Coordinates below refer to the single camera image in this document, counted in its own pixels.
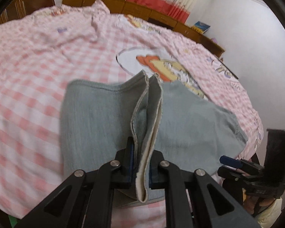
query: blue clamp handle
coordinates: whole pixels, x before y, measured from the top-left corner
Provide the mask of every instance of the blue clamp handle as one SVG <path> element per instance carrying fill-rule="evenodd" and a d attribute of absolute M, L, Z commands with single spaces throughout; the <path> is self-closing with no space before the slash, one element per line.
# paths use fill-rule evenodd
<path fill-rule="evenodd" d="M 240 169 L 243 166 L 241 161 L 227 157 L 225 155 L 221 156 L 219 161 L 221 164 L 228 165 L 228 166 L 230 166 L 232 168 L 236 168 L 236 169 Z"/>

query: red curtain trim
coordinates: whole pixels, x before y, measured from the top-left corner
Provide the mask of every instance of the red curtain trim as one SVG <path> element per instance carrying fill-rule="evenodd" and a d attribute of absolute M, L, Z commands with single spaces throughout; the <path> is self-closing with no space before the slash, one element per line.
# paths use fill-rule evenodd
<path fill-rule="evenodd" d="M 159 11 L 163 14 L 166 14 L 182 23 L 185 23 L 189 16 L 189 12 L 185 9 L 182 9 L 172 2 L 166 0 L 127 0 L 130 2 L 134 2 L 148 8 Z"/>

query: pink checkered bedsheet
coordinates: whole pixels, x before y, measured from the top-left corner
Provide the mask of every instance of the pink checkered bedsheet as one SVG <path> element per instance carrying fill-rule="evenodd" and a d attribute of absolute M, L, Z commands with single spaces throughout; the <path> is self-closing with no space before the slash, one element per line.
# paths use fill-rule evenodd
<path fill-rule="evenodd" d="M 22 218 L 62 182 L 59 111 L 73 79 L 124 82 L 132 76 L 116 55 L 133 47 L 163 48 L 207 97 L 234 112 L 248 136 L 249 159 L 263 136 L 258 113 L 240 83 L 215 71 L 202 45 L 157 26 L 136 28 L 91 7 L 52 7 L 0 25 L 0 209 Z M 164 201 L 116 209 L 112 227 L 165 227 Z"/>

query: wooden wardrobe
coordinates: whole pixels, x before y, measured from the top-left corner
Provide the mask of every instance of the wooden wardrobe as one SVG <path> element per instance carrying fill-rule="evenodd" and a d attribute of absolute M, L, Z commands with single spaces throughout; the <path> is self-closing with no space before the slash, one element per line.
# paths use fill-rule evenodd
<path fill-rule="evenodd" d="M 13 0 L 0 15 L 0 24 L 21 19 L 40 8 L 54 5 L 54 0 Z"/>

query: cartoon print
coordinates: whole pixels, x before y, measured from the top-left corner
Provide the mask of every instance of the cartoon print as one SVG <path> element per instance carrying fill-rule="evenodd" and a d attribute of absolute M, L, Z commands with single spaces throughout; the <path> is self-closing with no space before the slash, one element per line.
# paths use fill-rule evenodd
<path fill-rule="evenodd" d="M 67 28 L 66 27 L 58 27 L 57 31 L 58 31 L 58 33 L 63 33 L 63 32 L 67 31 Z"/>
<path fill-rule="evenodd" d="M 217 72 L 219 72 L 219 73 L 224 71 L 224 75 L 225 75 L 225 77 L 228 78 L 228 79 L 230 79 L 231 76 L 232 76 L 232 74 L 230 73 L 230 71 L 228 70 L 228 68 L 226 68 L 223 64 L 221 64 L 221 65 L 219 66 L 219 68 L 217 68 L 215 71 L 217 71 Z"/>
<path fill-rule="evenodd" d="M 131 25 L 133 25 L 134 27 L 143 29 L 147 32 L 155 32 L 155 33 L 160 33 L 159 30 L 157 30 L 155 27 L 152 27 L 148 24 L 145 23 L 144 20 L 140 19 L 140 18 L 136 18 L 133 15 L 125 15 L 125 18 L 127 19 L 128 22 L 130 22 Z"/>
<path fill-rule="evenodd" d="M 260 133 L 260 128 L 259 128 L 259 125 L 257 123 L 257 121 L 254 121 L 254 125 L 257 126 L 257 138 L 259 139 L 259 141 L 261 141 L 263 139 L 261 133 Z"/>
<path fill-rule="evenodd" d="M 187 70 L 168 52 L 163 49 L 134 47 L 123 50 L 116 56 L 119 65 L 134 76 L 144 70 L 148 76 L 158 73 L 162 81 L 180 81 L 190 91 L 208 100 Z"/>
<path fill-rule="evenodd" d="M 66 13 L 66 11 L 64 11 L 63 9 L 57 10 L 57 11 L 52 11 L 51 12 L 51 16 L 58 16 L 58 15 L 62 15 Z"/>

